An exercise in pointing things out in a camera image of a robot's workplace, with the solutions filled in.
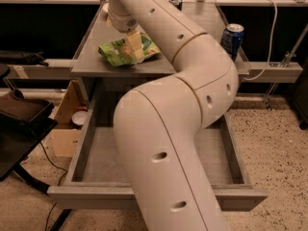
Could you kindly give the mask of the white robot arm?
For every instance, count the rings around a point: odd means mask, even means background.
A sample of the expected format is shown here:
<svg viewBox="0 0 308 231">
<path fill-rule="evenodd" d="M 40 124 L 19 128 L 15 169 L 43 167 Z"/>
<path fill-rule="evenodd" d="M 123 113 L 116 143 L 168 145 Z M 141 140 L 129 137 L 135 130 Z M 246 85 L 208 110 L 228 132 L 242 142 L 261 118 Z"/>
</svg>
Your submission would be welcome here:
<svg viewBox="0 0 308 231">
<path fill-rule="evenodd" d="M 112 0 L 160 47 L 175 74 L 117 103 L 115 141 L 149 231 L 230 231 L 194 145 L 235 99 L 235 64 L 167 0 Z"/>
</svg>

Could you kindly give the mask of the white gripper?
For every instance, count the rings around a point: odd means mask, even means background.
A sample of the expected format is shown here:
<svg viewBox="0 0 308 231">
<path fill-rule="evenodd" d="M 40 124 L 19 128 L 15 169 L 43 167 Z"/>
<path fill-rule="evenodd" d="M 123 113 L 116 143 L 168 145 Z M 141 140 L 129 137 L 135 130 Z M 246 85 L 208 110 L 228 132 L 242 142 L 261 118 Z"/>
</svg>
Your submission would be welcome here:
<svg viewBox="0 0 308 231">
<path fill-rule="evenodd" d="M 131 49 L 137 64 L 144 61 L 141 43 L 141 32 L 135 30 L 138 26 L 137 20 L 131 14 L 120 15 L 108 8 L 108 15 L 112 25 L 121 33 L 126 34 L 126 43 Z"/>
</svg>

